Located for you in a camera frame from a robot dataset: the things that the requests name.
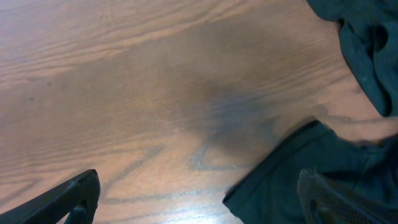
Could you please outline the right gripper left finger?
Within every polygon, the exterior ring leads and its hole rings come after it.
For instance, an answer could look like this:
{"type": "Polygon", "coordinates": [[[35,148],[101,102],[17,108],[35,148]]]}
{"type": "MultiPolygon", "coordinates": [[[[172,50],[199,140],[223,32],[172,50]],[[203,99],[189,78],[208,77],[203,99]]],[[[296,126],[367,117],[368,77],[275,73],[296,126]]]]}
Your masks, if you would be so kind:
{"type": "Polygon", "coordinates": [[[91,224],[98,208],[100,180],[88,169],[22,205],[1,214],[1,223],[91,224]]]}

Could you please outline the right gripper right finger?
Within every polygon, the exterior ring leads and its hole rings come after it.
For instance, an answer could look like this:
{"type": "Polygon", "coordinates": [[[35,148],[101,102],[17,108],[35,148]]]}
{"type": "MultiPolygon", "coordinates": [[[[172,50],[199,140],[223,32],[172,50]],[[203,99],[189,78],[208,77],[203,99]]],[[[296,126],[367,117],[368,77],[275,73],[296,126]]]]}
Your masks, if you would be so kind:
{"type": "Polygon", "coordinates": [[[396,209],[368,200],[314,170],[301,170],[297,194],[308,224],[397,223],[396,209]]]}

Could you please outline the black Sydrogen garment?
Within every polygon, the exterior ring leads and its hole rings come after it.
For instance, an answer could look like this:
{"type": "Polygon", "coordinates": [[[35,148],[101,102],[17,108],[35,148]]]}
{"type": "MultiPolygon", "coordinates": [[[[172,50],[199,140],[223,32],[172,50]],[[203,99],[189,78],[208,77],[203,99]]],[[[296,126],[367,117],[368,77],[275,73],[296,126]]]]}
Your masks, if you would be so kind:
{"type": "MultiPolygon", "coordinates": [[[[341,51],[359,85],[381,116],[396,116],[397,2],[317,0],[310,7],[340,23],[341,51]]],[[[303,169],[397,210],[397,138],[359,146],[319,121],[282,141],[223,204],[244,223],[307,223],[297,194],[303,169]]]]}

